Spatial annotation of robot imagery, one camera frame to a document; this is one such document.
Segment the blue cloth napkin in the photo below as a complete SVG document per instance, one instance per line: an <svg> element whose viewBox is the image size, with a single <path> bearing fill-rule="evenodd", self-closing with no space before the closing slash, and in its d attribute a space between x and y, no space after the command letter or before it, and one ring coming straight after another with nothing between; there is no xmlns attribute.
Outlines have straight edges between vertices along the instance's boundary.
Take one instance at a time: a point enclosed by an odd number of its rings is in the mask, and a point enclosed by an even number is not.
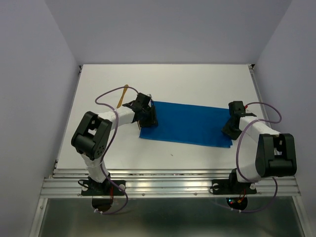
<svg viewBox="0 0 316 237"><path fill-rule="evenodd" d="M158 126L140 130L142 139L230 148L233 143L221 129L230 118L225 108L155 101Z"/></svg>

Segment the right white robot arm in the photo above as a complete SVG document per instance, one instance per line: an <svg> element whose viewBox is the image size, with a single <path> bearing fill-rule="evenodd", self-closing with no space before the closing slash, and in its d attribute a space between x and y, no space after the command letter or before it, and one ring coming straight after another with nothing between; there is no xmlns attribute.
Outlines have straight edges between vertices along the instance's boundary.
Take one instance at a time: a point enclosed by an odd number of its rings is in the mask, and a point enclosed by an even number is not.
<svg viewBox="0 0 316 237"><path fill-rule="evenodd" d="M280 133L266 125L267 120L258 118L246 109L242 101L229 103L230 118L222 128L222 133L232 140L238 140L236 151L236 168L232 170L227 180L227 187L233 193L238 193L245 183L257 183L267 177L293 176L297 172L295 140L289 133ZM254 160L240 166L239 152L244 136L252 138L257 143Z"/></svg>

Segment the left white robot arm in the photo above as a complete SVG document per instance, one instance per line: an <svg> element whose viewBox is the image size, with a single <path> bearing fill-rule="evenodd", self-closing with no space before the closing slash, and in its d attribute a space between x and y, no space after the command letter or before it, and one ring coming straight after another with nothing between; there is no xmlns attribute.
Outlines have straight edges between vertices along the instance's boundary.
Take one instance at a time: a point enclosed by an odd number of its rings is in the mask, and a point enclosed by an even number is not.
<svg viewBox="0 0 316 237"><path fill-rule="evenodd" d="M115 133L122 125L138 123L140 127L158 125L156 109L151 95L139 93L135 100L121 105L118 109L96 114L88 111L82 117L71 145L79 153L87 166L89 179L93 180L93 189L100 195L106 194L110 188L110 177L103 155L107 151L110 133Z"/></svg>

